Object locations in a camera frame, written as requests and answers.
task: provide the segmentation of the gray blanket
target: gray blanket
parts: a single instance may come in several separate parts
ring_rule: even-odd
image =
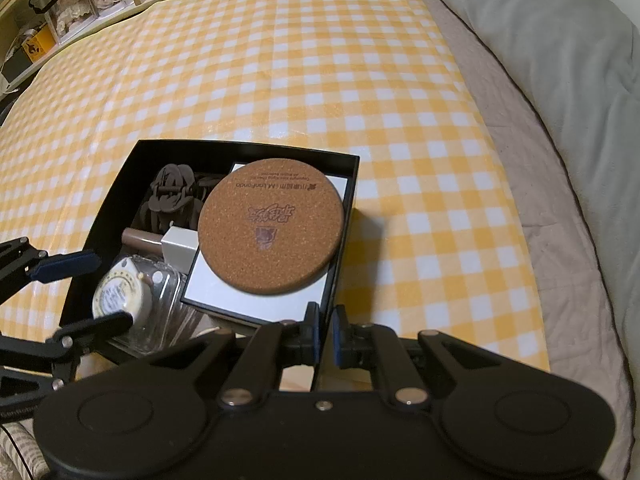
[[[564,160],[638,398],[640,34],[609,0],[443,1],[527,95]],[[636,449],[629,478],[639,467]]]

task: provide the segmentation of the metal screw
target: metal screw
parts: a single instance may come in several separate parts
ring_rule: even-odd
[[[400,388],[396,391],[396,400],[407,406],[421,404],[429,398],[429,394],[421,388]]]
[[[316,408],[321,412],[328,412],[334,404],[330,400],[318,400],[316,402]]]
[[[244,406],[252,400],[254,396],[244,388],[231,388],[222,394],[222,402],[227,406]]]

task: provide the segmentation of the open box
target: open box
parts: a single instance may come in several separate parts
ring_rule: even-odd
[[[111,269],[120,254],[122,231],[132,224],[150,183],[163,166],[187,164],[193,171],[229,173],[238,164],[263,158],[292,158],[313,166],[327,176],[346,180],[342,201],[344,229],[338,250],[328,266],[320,302],[321,321],[325,324],[334,304],[340,261],[346,244],[358,172],[357,156],[253,142],[139,140],[107,193],[84,244],[84,249],[92,249],[100,256],[102,264],[98,271],[71,281],[60,325],[92,317],[92,299],[98,282]],[[114,342],[97,350],[116,363],[137,356],[134,351]]]

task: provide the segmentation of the white lid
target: white lid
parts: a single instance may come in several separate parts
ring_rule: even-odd
[[[151,291],[141,278],[131,258],[118,262],[95,289],[94,317],[124,311],[133,316],[134,324],[144,322],[151,306]]]

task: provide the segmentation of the bedsheet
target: bedsheet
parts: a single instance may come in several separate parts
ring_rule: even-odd
[[[0,237],[82,247],[141,138],[360,156],[338,300],[401,335],[444,330],[548,367],[504,170],[437,26],[407,0],[171,0],[50,60],[0,130]],[[42,339],[68,285],[34,284],[3,333]]]

